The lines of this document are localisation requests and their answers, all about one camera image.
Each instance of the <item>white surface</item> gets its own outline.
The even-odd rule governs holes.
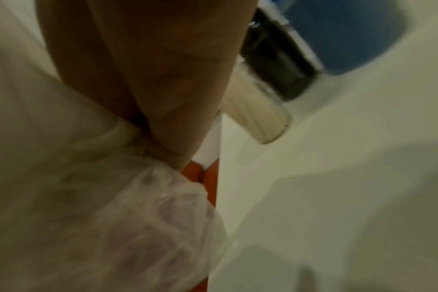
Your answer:
[[[223,118],[231,248],[209,292],[438,292],[436,7],[374,63],[289,103],[276,142]]]

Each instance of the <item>clear plastic bag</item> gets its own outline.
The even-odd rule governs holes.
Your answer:
[[[6,100],[41,129],[31,132],[60,143],[36,160],[24,154],[22,175],[2,177],[0,292],[184,292],[208,275],[226,234],[202,185],[144,157],[143,139],[123,121],[2,53]],[[38,118],[48,109],[55,117]],[[99,123],[77,122],[86,118]],[[0,142],[27,141],[12,137]]]

